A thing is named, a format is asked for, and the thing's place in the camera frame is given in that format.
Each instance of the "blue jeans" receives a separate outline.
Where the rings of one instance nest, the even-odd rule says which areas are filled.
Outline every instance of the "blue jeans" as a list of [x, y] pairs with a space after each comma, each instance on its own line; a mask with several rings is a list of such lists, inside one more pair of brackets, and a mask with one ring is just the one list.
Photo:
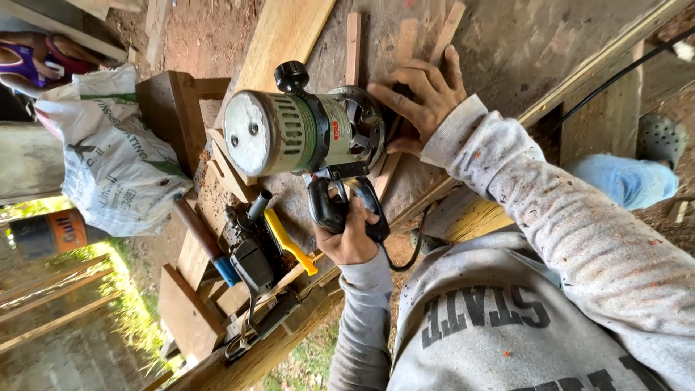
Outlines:
[[628, 210], [650, 207], [678, 190], [676, 174], [649, 160], [593, 154], [568, 171]]

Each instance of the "hand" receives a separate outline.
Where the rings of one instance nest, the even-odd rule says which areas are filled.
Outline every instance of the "hand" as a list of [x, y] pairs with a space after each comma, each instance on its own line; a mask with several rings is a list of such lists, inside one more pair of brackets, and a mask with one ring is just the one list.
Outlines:
[[461, 77], [459, 54], [453, 45], [444, 51], [446, 74], [422, 60], [408, 60], [386, 77], [389, 84], [407, 84], [416, 102], [393, 92], [382, 84], [371, 83], [367, 91], [396, 113], [408, 119], [420, 132], [420, 138], [400, 137], [391, 141], [388, 153], [408, 152], [420, 156], [439, 125], [468, 95]]
[[359, 197], [350, 198], [350, 210], [345, 217], [345, 231], [342, 234], [332, 234], [313, 224], [316, 235], [316, 245], [319, 250], [328, 255], [336, 265], [363, 264], [377, 256], [379, 248], [364, 231], [365, 223], [376, 224], [379, 216], [364, 207]]
[[49, 67], [43, 61], [37, 60], [36, 58], [32, 58], [31, 60], [34, 62], [34, 66], [36, 67], [36, 70], [40, 74], [42, 74], [43, 77], [46, 77], [47, 79], [53, 79], [53, 80], [59, 80], [61, 77], [63, 77], [60, 74], [60, 72]]

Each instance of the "purple tank top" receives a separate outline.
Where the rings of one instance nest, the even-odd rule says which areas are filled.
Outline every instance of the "purple tank top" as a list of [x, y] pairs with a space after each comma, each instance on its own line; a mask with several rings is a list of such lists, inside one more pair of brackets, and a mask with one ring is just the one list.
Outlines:
[[[5, 42], [0, 42], [0, 47], [9, 49], [12, 53], [17, 54], [21, 58], [21, 60], [18, 60], [16, 63], [10, 65], [0, 64], [0, 74], [18, 74], [39, 87], [44, 87], [47, 83], [54, 81], [53, 79], [44, 77], [36, 70], [34, 63], [31, 60], [34, 52], [33, 48]], [[60, 61], [58, 61], [53, 54], [48, 54], [44, 61], [52, 61], [56, 64], [60, 63]]]

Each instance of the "blue handle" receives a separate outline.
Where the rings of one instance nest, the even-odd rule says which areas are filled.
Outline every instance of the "blue handle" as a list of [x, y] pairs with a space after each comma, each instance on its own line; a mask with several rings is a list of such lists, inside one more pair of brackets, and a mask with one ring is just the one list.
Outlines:
[[229, 257], [226, 255], [214, 260], [213, 265], [215, 265], [215, 268], [220, 272], [220, 275], [230, 287], [233, 287], [237, 282], [241, 281], [238, 273], [236, 273], [236, 270], [234, 270], [234, 267], [231, 265]]

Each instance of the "yellow handle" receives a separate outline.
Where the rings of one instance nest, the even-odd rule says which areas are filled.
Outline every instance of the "yellow handle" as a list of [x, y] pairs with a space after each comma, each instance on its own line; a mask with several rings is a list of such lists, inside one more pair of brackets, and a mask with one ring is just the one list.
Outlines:
[[287, 250], [292, 253], [292, 255], [297, 258], [297, 261], [299, 261], [299, 263], [304, 267], [304, 270], [306, 270], [310, 276], [316, 274], [318, 269], [313, 265], [313, 262], [309, 259], [309, 257], [302, 252], [300, 247], [297, 246], [292, 239], [290, 239], [289, 235], [287, 235], [287, 231], [285, 231], [285, 228], [280, 223], [275, 211], [272, 210], [272, 208], [269, 208], [263, 211], [263, 215], [265, 216], [265, 221], [268, 222], [270, 230], [277, 238], [277, 241], [280, 243], [283, 250]]

